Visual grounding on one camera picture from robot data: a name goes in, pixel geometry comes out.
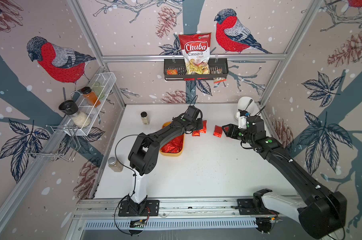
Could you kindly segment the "red tea bag four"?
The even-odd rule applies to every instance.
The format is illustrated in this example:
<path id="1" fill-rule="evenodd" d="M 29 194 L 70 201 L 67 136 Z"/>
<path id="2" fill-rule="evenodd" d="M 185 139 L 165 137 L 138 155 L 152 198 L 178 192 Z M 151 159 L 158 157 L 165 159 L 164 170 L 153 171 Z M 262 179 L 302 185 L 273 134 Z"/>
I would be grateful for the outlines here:
<path id="1" fill-rule="evenodd" d="M 199 137 L 201 135 L 201 130 L 193 131 L 192 135 L 193 135 L 193 137 Z"/>

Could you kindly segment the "red tea bag two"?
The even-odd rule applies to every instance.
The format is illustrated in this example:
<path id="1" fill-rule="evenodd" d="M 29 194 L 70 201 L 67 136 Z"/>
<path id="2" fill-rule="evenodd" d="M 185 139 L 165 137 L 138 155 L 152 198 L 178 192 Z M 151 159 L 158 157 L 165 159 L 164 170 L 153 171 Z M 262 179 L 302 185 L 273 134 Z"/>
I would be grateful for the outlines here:
<path id="1" fill-rule="evenodd" d="M 218 138 L 221 138 L 221 137 L 222 137 L 222 134 L 223 134 L 223 129 L 222 129 L 222 127 L 215 125 L 215 129 L 214 129 L 213 135 L 216 136 L 216 137 L 218 137 Z"/>

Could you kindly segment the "red tea bag three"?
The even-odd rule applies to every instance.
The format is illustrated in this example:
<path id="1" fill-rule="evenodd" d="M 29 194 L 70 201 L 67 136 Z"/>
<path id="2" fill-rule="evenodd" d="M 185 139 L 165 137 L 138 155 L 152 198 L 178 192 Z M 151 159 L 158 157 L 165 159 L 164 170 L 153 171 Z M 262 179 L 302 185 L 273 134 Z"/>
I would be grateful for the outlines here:
<path id="1" fill-rule="evenodd" d="M 203 128 L 201 130 L 199 130 L 200 133 L 207 133 L 207 121 L 203 120 Z"/>

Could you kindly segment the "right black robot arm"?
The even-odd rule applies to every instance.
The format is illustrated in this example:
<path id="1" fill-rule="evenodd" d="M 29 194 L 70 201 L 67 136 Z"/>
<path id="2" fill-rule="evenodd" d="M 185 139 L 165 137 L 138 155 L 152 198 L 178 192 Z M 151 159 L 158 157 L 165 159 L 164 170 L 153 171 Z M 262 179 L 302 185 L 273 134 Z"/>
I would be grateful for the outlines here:
<path id="1" fill-rule="evenodd" d="M 263 119 L 251 116 L 247 118 L 244 129 L 228 124 L 222 130 L 228 138 L 249 144 L 250 149 L 272 164 L 302 198 L 301 201 L 294 201 L 263 189 L 254 193 L 256 206 L 261 205 L 295 220 L 317 240 L 344 229 L 346 197 L 320 184 L 289 155 L 278 140 L 267 136 Z"/>

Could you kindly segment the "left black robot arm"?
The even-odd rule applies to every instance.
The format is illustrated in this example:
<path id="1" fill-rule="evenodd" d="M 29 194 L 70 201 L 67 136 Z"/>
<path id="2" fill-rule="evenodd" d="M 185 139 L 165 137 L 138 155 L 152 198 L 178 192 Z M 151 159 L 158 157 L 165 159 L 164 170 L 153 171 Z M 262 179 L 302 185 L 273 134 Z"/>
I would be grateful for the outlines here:
<path id="1" fill-rule="evenodd" d="M 165 128 L 151 134 L 141 133 L 137 136 L 128 155 L 130 168 L 135 174 L 134 189 L 129 197 L 129 204 L 141 211 L 147 199 L 146 175 L 152 172 L 158 161 L 160 149 L 176 137 L 190 134 L 203 128 L 203 113 L 195 106 L 173 118 Z"/>

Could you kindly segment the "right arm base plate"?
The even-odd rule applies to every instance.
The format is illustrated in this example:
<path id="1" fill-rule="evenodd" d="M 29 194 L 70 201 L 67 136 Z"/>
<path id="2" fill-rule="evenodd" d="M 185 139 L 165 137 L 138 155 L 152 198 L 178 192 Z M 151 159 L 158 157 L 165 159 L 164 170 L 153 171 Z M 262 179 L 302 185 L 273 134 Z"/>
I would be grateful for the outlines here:
<path id="1" fill-rule="evenodd" d="M 239 210 L 242 216 L 250 215 L 271 215 L 275 216 L 275 212 L 266 209 L 266 207 L 259 200 L 253 198 L 237 199 L 237 206 L 235 209 Z"/>

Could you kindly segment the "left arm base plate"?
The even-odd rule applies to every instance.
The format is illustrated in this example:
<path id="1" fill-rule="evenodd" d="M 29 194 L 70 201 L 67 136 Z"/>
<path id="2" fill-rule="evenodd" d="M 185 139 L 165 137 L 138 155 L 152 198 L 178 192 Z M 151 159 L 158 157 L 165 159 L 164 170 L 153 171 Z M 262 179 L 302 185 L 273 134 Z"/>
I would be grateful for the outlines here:
<path id="1" fill-rule="evenodd" d="M 133 200 L 123 200 L 120 203 L 118 216 L 119 217 L 147 217 L 158 216 L 159 214 L 159 200 L 144 199 L 141 203 L 137 204 Z"/>

